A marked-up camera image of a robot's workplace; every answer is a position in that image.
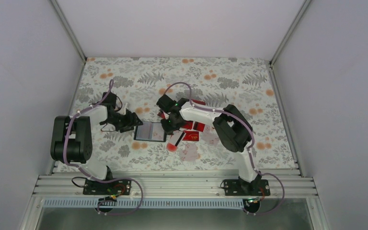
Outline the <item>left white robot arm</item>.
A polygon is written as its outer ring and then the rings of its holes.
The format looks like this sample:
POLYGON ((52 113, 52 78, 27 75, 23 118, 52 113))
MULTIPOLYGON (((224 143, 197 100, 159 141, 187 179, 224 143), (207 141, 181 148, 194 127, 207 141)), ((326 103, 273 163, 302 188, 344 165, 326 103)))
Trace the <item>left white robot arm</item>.
POLYGON ((116 111, 109 103, 90 105, 74 116, 57 116, 54 120, 50 155, 55 161, 77 168, 95 181, 95 188, 102 194, 114 188, 114 178, 108 166, 92 156, 92 128, 111 125, 124 133, 143 125, 136 113, 124 108, 116 111))

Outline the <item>black leather card holder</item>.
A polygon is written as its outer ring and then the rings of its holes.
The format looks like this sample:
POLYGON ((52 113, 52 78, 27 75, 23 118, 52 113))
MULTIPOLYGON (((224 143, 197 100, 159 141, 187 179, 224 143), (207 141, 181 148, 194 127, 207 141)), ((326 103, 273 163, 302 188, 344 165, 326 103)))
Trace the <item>black leather card holder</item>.
POLYGON ((142 125, 137 126, 134 133, 134 140, 149 142, 165 142, 167 134, 160 122, 144 121, 142 125))

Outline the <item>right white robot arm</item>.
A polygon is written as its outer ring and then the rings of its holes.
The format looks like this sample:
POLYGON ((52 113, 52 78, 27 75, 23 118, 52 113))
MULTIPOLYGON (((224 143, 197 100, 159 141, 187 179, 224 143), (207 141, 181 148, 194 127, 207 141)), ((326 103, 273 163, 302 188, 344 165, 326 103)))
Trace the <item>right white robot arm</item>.
POLYGON ((260 176, 251 152, 254 145, 253 128, 234 105, 213 108, 185 98, 179 101, 160 98, 157 106, 167 115, 161 124, 168 134, 181 128, 187 121, 214 127, 221 144, 236 153, 241 191, 252 195, 258 190, 260 176))

